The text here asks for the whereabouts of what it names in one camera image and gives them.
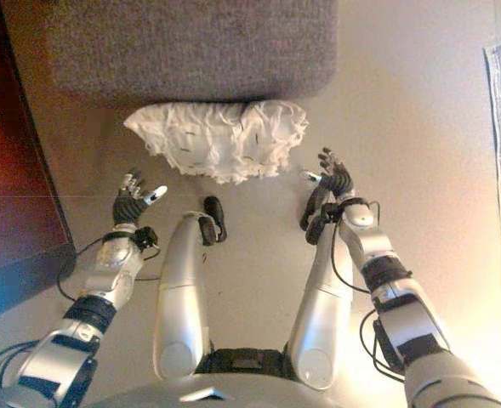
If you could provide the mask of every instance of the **silver robot leg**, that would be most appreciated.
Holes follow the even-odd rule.
[[[159,282],[154,371],[161,379],[188,376],[210,352],[199,218],[187,213],[168,244]]]
[[[327,224],[316,247],[303,300],[288,342],[293,371],[314,389],[332,386],[341,366],[343,341],[347,338],[352,290],[333,272],[331,245],[334,224]],[[335,241],[335,265],[352,284],[352,261],[345,243]]]

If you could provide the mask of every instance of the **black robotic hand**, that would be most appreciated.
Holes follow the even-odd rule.
[[[353,187],[352,178],[344,164],[327,147],[324,147],[322,152],[318,155],[318,158],[320,159],[320,166],[326,172],[322,173],[320,186],[331,191],[335,198],[351,191]]]
[[[167,187],[164,185],[151,193],[142,190],[144,182],[140,171],[136,168],[132,168],[123,176],[122,185],[112,206],[112,217],[115,225],[138,225],[140,216],[146,208],[167,192]]]

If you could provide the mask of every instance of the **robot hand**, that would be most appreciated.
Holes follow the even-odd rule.
[[[138,225],[139,218],[146,208],[167,192],[167,186],[162,185],[149,193],[142,190],[144,183],[141,173],[136,168],[132,168],[123,176],[122,185],[112,206],[114,225]]]

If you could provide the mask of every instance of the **metal arm segment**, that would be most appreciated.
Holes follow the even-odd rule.
[[[371,292],[379,314],[373,326],[384,357],[405,375],[408,406],[501,406],[451,352],[431,301],[403,267],[369,208],[363,204],[345,207],[339,234]]]

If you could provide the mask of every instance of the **black connector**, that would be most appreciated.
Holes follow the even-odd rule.
[[[411,272],[397,258],[379,257],[362,268],[362,275],[367,288],[372,292],[385,283],[410,277]]]
[[[101,333],[105,333],[115,314],[116,308],[106,299],[86,296],[80,297],[67,310],[63,319],[80,320],[97,328]]]

